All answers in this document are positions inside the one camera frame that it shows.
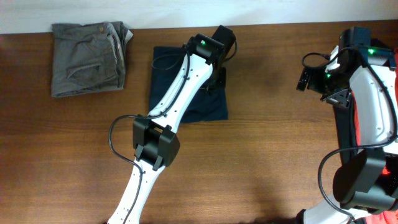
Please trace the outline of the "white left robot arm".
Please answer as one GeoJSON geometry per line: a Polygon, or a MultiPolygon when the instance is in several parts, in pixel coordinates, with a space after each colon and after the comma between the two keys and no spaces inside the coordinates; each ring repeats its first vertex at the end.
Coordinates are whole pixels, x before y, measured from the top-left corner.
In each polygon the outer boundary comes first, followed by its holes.
{"type": "Polygon", "coordinates": [[[217,82],[224,80],[223,63],[235,46],[236,36],[225,26],[219,26],[211,37],[191,37],[183,46],[180,68],[165,95],[147,116],[131,117],[135,158],[128,162],[133,170],[109,223],[139,223],[158,176],[178,154],[177,131],[185,111],[199,90],[217,88],[217,82]]]}

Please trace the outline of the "dark navy blue shorts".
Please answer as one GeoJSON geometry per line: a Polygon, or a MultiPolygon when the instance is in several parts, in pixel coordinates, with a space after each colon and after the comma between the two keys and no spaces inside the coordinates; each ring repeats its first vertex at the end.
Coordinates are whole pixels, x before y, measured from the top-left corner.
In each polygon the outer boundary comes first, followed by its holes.
{"type": "MultiPolygon", "coordinates": [[[[181,47],[156,46],[153,51],[155,67],[151,73],[149,110],[160,102],[182,65],[181,47]]],[[[227,120],[226,93],[221,90],[199,90],[182,116],[182,123],[227,120]]]]}

